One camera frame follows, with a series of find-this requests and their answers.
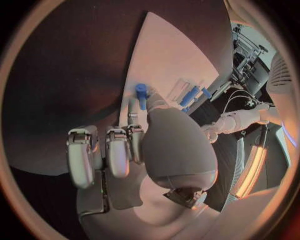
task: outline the machinery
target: machinery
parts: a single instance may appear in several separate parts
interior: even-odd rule
[[[283,89],[278,87],[283,83],[286,83]],[[288,86],[289,83],[286,65],[277,54],[273,58],[270,79],[267,83],[268,93],[275,103],[278,102],[278,94],[283,101],[291,101],[289,98],[293,98],[293,89]],[[109,234],[106,227],[110,228],[110,222],[114,222],[116,228],[120,229],[120,234],[131,239],[138,238],[140,231],[144,228],[146,232],[161,228],[157,216],[151,217],[151,207],[149,207],[149,203],[157,197],[155,194],[166,197],[164,200],[162,198],[156,200],[157,204],[162,201],[169,206],[159,209],[162,218],[173,220],[165,222],[164,228],[158,231],[164,236],[149,234],[145,237],[146,239],[164,239],[176,235],[180,228],[172,228],[169,233],[171,235],[166,235],[174,218],[181,225],[185,225],[184,219],[187,216],[194,216],[195,211],[199,215],[198,220],[195,219],[195,221],[199,222],[199,219],[203,221],[208,213],[207,210],[204,211],[206,190],[213,186],[218,175],[217,159],[210,143],[217,140],[218,134],[241,131],[253,123],[266,125],[272,122],[284,126],[287,121],[281,117],[283,108],[277,110],[273,103],[256,101],[257,106],[251,110],[225,112],[231,100],[229,98],[224,113],[216,122],[199,127],[186,113],[170,107],[155,89],[150,86],[143,86],[143,89],[145,89],[143,96],[147,98],[146,110],[149,124],[147,132],[144,133],[139,125],[136,114],[137,99],[131,99],[128,106],[128,126],[109,127],[106,133],[106,158],[100,160],[100,153],[94,150],[97,148],[97,135],[93,127],[69,131],[68,164],[73,182],[80,189],[77,197],[77,211],[80,221],[91,236],[95,237],[96,223],[99,228],[101,226],[101,232],[106,235]],[[293,139],[297,139],[298,136],[293,132],[291,124],[286,126],[286,141],[290,142],[288,150],[292,153],[296,147]],[[259,176],[266,154],[264,150],[266,134],[267,128],[265,127],[260,145],[253,147],[251,159],[248,160],[243,174],[232,190],[232,194],[240,199],[250,193]],[[153,195],[144,197],[145,191]],[[181,213],[175,217],[178,211],[183,211],[184,214]],[[87,216],[91,216],[96,223],[92,223],[93,221],[84,223]],[[131,225],[122,228],[124,217],[135,219],[133,221],[141,230],[128,231],[127,228],[131,228]]]

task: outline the gray fabric cover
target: gray fabric cover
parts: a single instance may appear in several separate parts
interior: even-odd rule
[[[164,188],[209,189],[218,164],[200,126],[176,108],[156,108],[149,112],[148,122],[142,152],[152,180]]]

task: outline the orange light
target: orange light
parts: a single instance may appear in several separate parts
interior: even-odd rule
[[[238,181],[230,191],[237,198],[246,197],[253,189],[266,159],[267,149],[253,146],[246,166]]]

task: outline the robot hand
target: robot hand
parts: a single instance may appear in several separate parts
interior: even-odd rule
[[[281,123],[276,108],[263,103],[251,110],[242,109],[223,113],[216,122],[201,128],[210,143],[214,143],[218,139],[218,134],[231,134],[244,130],[251,124],[268,124],[270,121],[278,125]]]

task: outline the table surface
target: table surface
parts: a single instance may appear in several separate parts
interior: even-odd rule
[[[118,122],[133,48],[151,11],[182,31],[224,82],[232,68],[230,20],[222,0],[66,1],[32,33],[6,86],[3,138],[11,166],[68,171],[67,132]]]

